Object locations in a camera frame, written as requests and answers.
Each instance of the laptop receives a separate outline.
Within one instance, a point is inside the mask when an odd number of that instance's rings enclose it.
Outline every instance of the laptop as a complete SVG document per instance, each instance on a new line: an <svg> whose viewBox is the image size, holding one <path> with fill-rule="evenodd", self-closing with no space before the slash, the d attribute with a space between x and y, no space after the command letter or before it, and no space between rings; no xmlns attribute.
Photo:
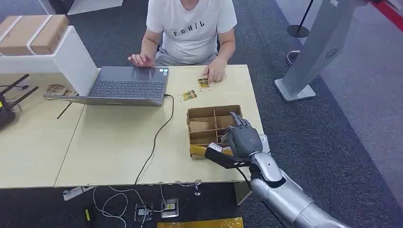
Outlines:
<svg viewBox="0 0 403 228"><path fill-rule="evenodd" d="M103 66L88 96L43 95L85 105L162 106L168 68Z"/></svg>

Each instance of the stanchion base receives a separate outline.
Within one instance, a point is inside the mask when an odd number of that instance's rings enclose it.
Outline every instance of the stanchion base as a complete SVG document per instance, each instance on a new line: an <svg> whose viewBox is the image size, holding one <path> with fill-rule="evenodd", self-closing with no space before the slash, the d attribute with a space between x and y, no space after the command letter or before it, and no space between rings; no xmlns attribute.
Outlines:
<svg viewBox="0 0 403 228"><path fill-rule="evenodd" d="M277 79L274 81L274 84L276 84L276 87L285 102L292 102L316 96L316 93L312 90L312 88L309 85L307 85L299 94L291 96L284 88L281 82L282 80L283 79Z"/></svg>
<svg viewBox="0 0 403 228"><path fill-rule="evenodd" d="M309 35L309 30L305 28L304 26L301 26L299 29L299 25L290 25L287 27L287 32L292 35L293 37L297 38L305 38Z"/></svg>

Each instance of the person's hand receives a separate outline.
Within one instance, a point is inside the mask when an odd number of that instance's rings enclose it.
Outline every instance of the person's hand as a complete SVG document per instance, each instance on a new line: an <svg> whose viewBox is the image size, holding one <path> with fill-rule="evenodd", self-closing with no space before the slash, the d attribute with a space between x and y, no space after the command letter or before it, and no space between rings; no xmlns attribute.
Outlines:
<svg viewBox="0 0 403 228"><path fill-rule="evenodd" d="M141 53L139 55L132 54L129 58L127 58L130 62L132 62L136 67L153 67L154 66L154 58L148 56L146 53Z"/></svg>
<svg viewBox="0 0 403 228"><path fill-rule="evenodd" d="M210 63L204 69L204 76L208 76L209 83L220 82L225 77L225 67L227 66L227 61L223 58L216 57L215 60Z"/></svg>

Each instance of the white t-shirt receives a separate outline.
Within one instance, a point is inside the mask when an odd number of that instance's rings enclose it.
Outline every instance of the white t-shirt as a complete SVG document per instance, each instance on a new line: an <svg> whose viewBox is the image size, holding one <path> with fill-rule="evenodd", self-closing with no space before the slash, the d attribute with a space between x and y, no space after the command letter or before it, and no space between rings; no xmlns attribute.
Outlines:
<svg viewBox="0 0 403 228"><path fill-rule="evenodd" d="M162 48L185 63L199 63L217 53L217 33L236 24L232 0L199 0L187 11L181 0L149 0L147 27L163 33Z"/></svg>

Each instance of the power cord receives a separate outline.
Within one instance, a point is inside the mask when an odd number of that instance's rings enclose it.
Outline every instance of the power cord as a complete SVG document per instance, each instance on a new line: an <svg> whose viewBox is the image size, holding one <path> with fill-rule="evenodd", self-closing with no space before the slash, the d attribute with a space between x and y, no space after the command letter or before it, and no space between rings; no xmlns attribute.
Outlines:
<svg viewBox="0 0 403 228"><path fill-rule="evenodd" d="M151 157L154 155L154 151L155 151L155 141L157 139L158 133L171 121L171 119L173 118L173 104L174 104L174 98L173 96L169 95L169 94L164 94L164 97L170 96L172 98L172 114L171 117L169 118L169 120L167 122L165 122L165 124L157 131L157 133L154 136L154 145L153 145L153 149L151 150L151 154L150 156L147 158L147 160L145 161L143 167L141 168L139 174L137 175L136 181L134 182L134 185L137 184L138 179L140 178L141 173L143 172L145 166L147 165L148 161L151 159Z"/></svg>
<svg viewBox="0 0 403 228"><path fill-rule="evenodd" d="M155 134L155 136L154 136L154 144L153 144L153 149L152 149L152 151L151 151L151 154L150 154L150 156L148 157L148 159L145 161L143 167L141 168L139 174L137 175L137 178L136 178L136 181L134 182L134 185L137 184L138 179L140 178L140 175L141 175L141 173L143 172L143 170L144 170L146 164L148 163L148 161L149 161L149 160L152 158L152 156L154 155L156 139L157 139L157 136L158 136L159 132L160 132L160 131L172 120L172 118L173 118L174 98L173 98L173 96L171 96L171 95L169 95L169 94L164 94L164 97L168 97L168 96L170 96L170 97L172 98L172 113L171 113L171 117L170 117L169 120L157 131L157 133ZM147 207L145 206L145 204L144 204L144 202L143 202L143 199L141 198L141 196L140 196L140 194L138 193L137 190L135 190L135 189L117 190L117 189L114 189L112 186L109 186L109 188L112 189L113 191L117 192L117 193L116 193L115 195L111 196L108 200L106 200L106 202L105 202L104 205L102 206L102 209L100 209L100 208L96 205L96 201L95 201L95 191L96 191L97 187L94 188L94 190L93 190L93 192L92 192L92 199L93 199L93 201L94 201L95 208L96 208L96 210L100 211L100 212L102 213L102 215L104 215L105 217L120 219L121 221L123 221L124 228L126 228L126 225L127 225L127 224L126 224L125 219L122 218L122 216L123 216L123 215L125 214L125 212L126 212L127 205L129 204L129 200L128 200L126 194L124 194L124 192L134 191L134 192L137 194L137 196L139 197L139 199L140 199L142 205L144 206L144 208L147 209ZM164 203L165 203L165 208L162 209L162 210L153 210L153 212L163 212L163 211L167 210L167 203L166 203L166 200L165 200L165 198L164 198L164 196L163 196L163 187L162 187L162 185L160 185L160 190L161 190L161 198L163 199L163 201L164 201ZM126 205L125 205L125 208L124 208L123 212L122 212L120 215L112 215L111 213L105 211L105 207L106 207L106 205L108 204L108 202L109 202L110 200L112 200L113 198L115 198L115 197L117 197L117 196L120 196L120 195L124 196L125 199L126 199ZM145 217L146 217L146 216L144 216L140 228L143 228L143 224L144 224L144 221L145 221Z"/></svg>
<svg viewBox="0 0 403 228"><path fill-rule="evenodd" d="M135 189L117 190L117 189L113 188L112 186L109 186L109 188L112 189L113 191L117 192L117 193L116 193L115 195L111 196L109 199L107 199L106 202L103 204L102 209L100 209L100 208L96 205L96 201L95 201L95 191L96 191L97 188L98 188L98 187L95 187L94 190L93 190L93 192L92 192L92 199L93 199L93 201L94 201L94 206L95 206L96 210L98 210L99 212L101 212L102 215L104 215L105 217L120 219L120 220L123 222L123 224L124 224L124 228L126 228L126 225L127 225L127 224L126 224L125 219L123 218L123 215L125 214L126 209L127 209L127 205L129 204L129 200L128 200L126 194L124 194L124 192L134 191L134 192L137 194L137 196L139 197L139 199L140 199L141 204L143 205L143 207L144 207L145 209L147 209L147 207L146 207L145 204L144 204L143 199L141 198L141 196L140 196L140 194L138 193L137 190L135 190ZM165 200L165 198L164 198L164 196L163 196L163 187L162 187L162 185L160 185L160 190L161 190L161 198L163 199L163 201L164 201L164 203L165 203L165 208L164 208L163 210L153 210L153 212L163 212L163 211L166 211L166 209L167 209L166 200ZM125 208L123 209L122 213L121 213L120 215L112 215L111 213L105 211L105 207L106 207L106 205L108 204L108 202L111 201L113 198L115 198L115 197L117 197L117 196L120 196L120 195L124 196L124 198L126 199L126 205L125 205ZM143 224L144 224L145 218L146 218L146 216L144 216L143 221L141 222L140 228L143 228Z"/></svg>
<svg viewBox="0 0 403 228"><path fill-rule="evenodd" d="M248 178L246 178L245 174L242 172L242 170L240 170L238 167L235 167L238 172L240 172L240 174L242 175L242 177L245 179L249 189L252 191L252 187L250 185L250 182L248 180ZM277 220L277 222L283 227L286 228L286 226L284 225L284 223L280 220L280 218L274 213L274 211L272 209L270 209L270 207L264 202L262 201L262 203L266 206L266 208L270 211L270 213L273 215L273 217Z"/></svg>

